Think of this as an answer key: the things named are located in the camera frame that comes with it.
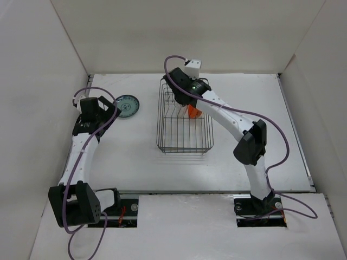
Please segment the orange plate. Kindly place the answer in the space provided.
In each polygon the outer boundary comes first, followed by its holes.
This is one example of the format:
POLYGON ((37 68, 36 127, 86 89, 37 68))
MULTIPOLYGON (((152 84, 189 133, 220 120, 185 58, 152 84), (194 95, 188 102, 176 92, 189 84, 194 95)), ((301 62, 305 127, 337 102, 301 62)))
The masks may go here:
POLYGON ((201 116, 202 112, 196 108, 194 108, 193 106, 189 105, 188 106, 188 116, 191 119, 196 119, 199 118, 201 116))

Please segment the clear glass plate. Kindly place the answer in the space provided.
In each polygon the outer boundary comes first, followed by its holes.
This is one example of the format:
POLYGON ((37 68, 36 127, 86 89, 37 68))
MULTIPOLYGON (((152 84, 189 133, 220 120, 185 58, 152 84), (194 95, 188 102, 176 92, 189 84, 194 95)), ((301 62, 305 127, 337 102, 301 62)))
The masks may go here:
POLYGON ((186 116, 186 113, 188 111, 188 106, 181 106, 178 110, 177 117, 178 118, 184 118, 186 116))

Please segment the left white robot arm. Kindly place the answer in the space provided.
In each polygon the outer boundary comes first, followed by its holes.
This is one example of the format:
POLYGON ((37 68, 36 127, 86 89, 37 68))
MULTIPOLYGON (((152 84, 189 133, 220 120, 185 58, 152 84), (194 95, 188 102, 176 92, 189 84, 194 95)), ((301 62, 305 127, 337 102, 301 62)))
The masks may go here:
POLYGON ((89 174, 101 137, 120 114, 105 97, 87 97, 78 105, 80 115, 72 131, 72 146, 62 178, 49 189, 48 197, 59 227, 96 224, 103 211, 121 210, 116 188, 93 190, 89 174))

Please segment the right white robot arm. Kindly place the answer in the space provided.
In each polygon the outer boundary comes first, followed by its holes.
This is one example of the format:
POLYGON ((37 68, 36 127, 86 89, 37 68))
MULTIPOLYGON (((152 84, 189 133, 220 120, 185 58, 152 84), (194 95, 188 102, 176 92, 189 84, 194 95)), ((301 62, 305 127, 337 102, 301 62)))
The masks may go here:
POLYGON ((268 186, 265 169, 267 126, 241 113, 222 108, 223 100, 201 79, 191 79, 180 68, 175 68, 163 79, 174 93, 176 102, 191 105, 206 113, 223 126, 237 141, 234 157, 245 167, 250 183, 250 206, 256 213, 269 209, 274 193, 268 186))

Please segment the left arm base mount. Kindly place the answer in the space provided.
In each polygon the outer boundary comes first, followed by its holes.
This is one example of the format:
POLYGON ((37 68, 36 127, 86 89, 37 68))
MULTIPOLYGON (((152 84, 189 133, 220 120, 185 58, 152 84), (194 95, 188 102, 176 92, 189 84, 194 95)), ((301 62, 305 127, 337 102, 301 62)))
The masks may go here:
POLYGON ((122 194, 119 206, 105 210, 108 215, 107 228, 136 228, 138 223, 139 195, 122 194))

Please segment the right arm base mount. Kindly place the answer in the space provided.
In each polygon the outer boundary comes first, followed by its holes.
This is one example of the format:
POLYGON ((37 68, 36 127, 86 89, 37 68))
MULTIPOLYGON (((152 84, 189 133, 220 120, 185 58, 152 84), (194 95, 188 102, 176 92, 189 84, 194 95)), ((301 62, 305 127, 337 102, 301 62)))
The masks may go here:
POLYGON ((287 227, 279 196, 275 196, 264 209, 257 209, 250 196, 234 196, 233 201, 239 228, 287 227))

